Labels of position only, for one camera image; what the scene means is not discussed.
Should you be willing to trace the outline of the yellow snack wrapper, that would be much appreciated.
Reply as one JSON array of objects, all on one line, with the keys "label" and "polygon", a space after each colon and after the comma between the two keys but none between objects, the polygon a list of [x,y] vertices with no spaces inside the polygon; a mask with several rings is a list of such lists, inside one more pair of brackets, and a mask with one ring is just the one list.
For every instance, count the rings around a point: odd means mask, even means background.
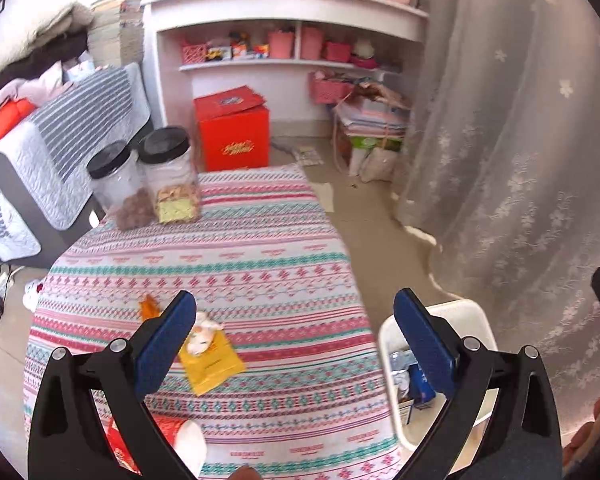
[{"label": "yellow snack wrapper", "polygon": [[194,342],[194,336],[181,346],[178,358],[196,396],[203,396],[247,369],[222,330],[215,330],[209,347],[196,356],[188,350],[190,342]]}]

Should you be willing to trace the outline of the white tissue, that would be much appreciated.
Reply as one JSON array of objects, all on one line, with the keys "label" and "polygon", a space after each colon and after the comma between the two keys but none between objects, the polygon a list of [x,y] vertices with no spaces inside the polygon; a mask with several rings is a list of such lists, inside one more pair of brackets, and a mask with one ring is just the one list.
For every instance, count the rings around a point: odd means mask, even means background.
[{"label": "white tissue", "polygon": [[207,312],[198,311],[192,329],[186,341],[186,351],[191,356],[201,356],[214,339],[215,333],[223,329],[223,324],[210,318]]}]

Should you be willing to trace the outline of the white trash bin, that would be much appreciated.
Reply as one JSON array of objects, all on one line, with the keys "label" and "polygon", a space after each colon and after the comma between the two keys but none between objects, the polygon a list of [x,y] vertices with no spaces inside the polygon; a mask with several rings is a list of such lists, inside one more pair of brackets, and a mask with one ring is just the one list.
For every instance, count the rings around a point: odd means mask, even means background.
[{"label": "white trash bin", "polygon": [[[459,299],[435,304],[427,310],[433,316],[445,318],[461,337],[474,336],[487,349],[498,350],[486,314],[475,301]],[[421,391],[426,393],[425,401],[420,402],[418,396],[415,396],[414,402],[401,401],[402,389],[396,383],[398,371],[394,368],[402,366],[404,359],[398,358],[396,354],[409,352],[410,347],[393,315],[390,315],[380,326],[378,350],[384,368],[391,419],[396,428],[396,436],[404,450],[414,452],[443,408],[445,397],[440,392],[433,396],[434,389],[424,382],[424,374],[420,370],[412,370],[410,387],[413,393]]]}]

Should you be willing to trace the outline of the red snack package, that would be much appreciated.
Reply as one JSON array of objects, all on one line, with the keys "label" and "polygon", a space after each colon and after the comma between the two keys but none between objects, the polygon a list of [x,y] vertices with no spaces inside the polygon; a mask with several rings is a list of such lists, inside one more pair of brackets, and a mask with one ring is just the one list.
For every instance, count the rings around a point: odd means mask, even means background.
[{"label": "red snack package", "polygon": [[155,450],[170,448],[190,473],[200,479],[208,455],[208,445],[201,426],[192,418],[158,414],[153,414],[151,418],[151,424],[142,418],[125,432],[114,416],[108,419],[105,434],[119,465],[134,474],[141,474],[137,457],[147,455],[155,458]]}]

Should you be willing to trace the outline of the orange wrapper piece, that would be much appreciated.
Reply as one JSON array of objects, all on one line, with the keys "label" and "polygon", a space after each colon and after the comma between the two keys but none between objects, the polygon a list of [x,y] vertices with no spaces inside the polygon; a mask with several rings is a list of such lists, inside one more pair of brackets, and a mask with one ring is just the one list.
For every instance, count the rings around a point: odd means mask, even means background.
[{"label": "orange wrapper piece", "polygon": [[153,296],[145,295],[140,300],[140,317],[143,321],[158,318],[161,315],[160,304]]}]

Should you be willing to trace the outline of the short clear jar black lid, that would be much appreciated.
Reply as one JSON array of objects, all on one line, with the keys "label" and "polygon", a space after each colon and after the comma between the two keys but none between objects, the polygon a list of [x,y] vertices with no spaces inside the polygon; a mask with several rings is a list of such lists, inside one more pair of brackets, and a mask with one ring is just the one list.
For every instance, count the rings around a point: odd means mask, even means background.
[{"label": "short clear jar black lid", "polygon": [[93,194],[120,231],[149,226],[155,209],[129,144],[114,141],[87,163]]}]

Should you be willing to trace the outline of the patterned striped tablecloth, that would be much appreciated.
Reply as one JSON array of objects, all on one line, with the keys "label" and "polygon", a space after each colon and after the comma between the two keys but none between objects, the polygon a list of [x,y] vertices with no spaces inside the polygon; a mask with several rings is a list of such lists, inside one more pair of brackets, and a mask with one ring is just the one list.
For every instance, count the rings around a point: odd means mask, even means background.
[{"label": "patterned striped tablecloth", "polygon": [[140,326],[140,300],[181,290],[219,322],[245,369],[205,394],[174,364],[147,399],[191,419],[224,479],[390,479],[402,460],[348,250],[294,165],[207,172],[192,223],[87,232],[52,265],[24,359],[31,415],[50,352],[97,351]]}]

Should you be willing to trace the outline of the stack of papers and boxes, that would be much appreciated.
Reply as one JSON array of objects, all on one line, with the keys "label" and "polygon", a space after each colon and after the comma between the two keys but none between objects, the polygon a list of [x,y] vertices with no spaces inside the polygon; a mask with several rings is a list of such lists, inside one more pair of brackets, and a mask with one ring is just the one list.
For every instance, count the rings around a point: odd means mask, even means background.
[{"label": "stack of papers and boxes", "polygon": [[377,81],[363,79],[332,108],[336,167],[362,182],[390,181],[412,103]]}]

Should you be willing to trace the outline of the grey striped sofa cover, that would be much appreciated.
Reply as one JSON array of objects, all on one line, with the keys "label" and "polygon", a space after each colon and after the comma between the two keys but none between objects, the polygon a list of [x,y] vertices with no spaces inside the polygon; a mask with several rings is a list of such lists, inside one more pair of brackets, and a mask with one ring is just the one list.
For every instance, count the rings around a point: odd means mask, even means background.
[{"label": "grey striped sofa cover", "polygon": [[131,140],[149,119],[140,66],[109,67],[16,125],[0,141],[0,156],[48,223],[65,231],[92,196],[88,160],[114,141]]}]

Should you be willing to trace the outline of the checkered paper on floor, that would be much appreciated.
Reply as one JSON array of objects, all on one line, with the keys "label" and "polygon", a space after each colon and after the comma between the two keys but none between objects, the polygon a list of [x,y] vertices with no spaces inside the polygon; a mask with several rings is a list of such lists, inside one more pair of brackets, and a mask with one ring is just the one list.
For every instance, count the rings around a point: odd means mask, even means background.
[{"label": "checkered paper on floor", "polygon": [[291,153],[297,164],[302,167],[314,167],[324,164],[324,160],[320,153],[313,146],[297,146],[293,148]]}]

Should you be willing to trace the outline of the pink basket on floor stack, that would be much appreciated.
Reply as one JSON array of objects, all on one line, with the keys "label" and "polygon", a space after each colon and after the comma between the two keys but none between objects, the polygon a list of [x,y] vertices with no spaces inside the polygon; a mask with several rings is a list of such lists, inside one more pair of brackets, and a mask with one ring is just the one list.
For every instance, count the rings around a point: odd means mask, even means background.
[{"label": "pink basket on floor stack", "polygon": [[347,80],[321,78],[317,72],[308,76],[309,96],[316,104],[338,104],[353,90],[354,84]]}]

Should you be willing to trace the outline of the red cardboard box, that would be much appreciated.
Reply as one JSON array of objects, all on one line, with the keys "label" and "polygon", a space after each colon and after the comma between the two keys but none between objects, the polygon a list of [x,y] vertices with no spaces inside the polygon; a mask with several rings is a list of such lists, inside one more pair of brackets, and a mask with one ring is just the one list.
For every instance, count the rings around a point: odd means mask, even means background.
[{"label": "red cardboard box", "polygon": [[194,99],[194,112],[207,171],[268,166],[270,111],[248,86]]}]

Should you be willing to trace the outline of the white bookshelf unit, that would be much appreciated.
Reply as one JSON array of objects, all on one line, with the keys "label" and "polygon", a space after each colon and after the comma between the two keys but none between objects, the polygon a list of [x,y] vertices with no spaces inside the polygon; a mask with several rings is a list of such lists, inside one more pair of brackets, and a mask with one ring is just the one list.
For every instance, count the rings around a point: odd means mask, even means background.
[{"label": "white bookshelf unit", "polygon": [[415,92],[429,16],[391,0],[145,0],[145,88],[158,127],[194,130],[196,99],[248,87],[276,136],[328,136],[313,75]]}]

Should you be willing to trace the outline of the pink bin on shelf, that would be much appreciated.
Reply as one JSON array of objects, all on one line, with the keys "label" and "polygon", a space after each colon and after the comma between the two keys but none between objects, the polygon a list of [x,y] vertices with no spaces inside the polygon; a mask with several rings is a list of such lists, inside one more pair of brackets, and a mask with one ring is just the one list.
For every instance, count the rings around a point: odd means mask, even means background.
[{"label": "pink bin on shelf", "polygon": [[300,58],[316,61],[322,56],[324,32],[314,26],[302,26],[300,36]]}]

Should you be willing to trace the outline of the stack of books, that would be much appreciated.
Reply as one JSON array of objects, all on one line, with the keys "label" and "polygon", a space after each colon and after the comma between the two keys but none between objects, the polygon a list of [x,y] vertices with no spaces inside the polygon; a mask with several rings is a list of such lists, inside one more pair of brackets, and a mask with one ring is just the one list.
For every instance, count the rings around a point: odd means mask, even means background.
[{"label": "stack of books", "polygon": [[87,33],[87,51],[96,66],[142,64],[144,23],[142,0],[97,0]]}]

